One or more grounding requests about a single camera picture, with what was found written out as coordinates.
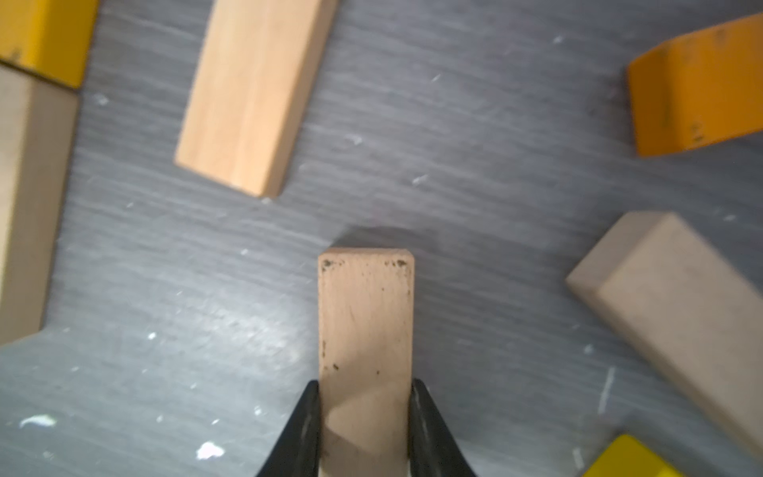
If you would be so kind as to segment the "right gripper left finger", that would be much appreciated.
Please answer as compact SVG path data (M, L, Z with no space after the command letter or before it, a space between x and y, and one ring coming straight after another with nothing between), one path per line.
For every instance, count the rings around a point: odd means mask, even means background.
M319 382L310 381L257 477L319 475L322 413Z

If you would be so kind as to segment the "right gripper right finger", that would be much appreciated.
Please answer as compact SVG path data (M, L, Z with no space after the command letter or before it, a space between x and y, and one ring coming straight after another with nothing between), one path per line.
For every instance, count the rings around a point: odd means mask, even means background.
M476 477L420 379L412 380L409 398L409 472L412 477Z

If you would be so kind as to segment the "amber orange block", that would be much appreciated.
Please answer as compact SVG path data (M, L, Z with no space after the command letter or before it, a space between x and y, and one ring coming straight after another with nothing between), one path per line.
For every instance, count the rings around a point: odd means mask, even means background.
M79 89L97 9L97 0L1 0L1 61Z

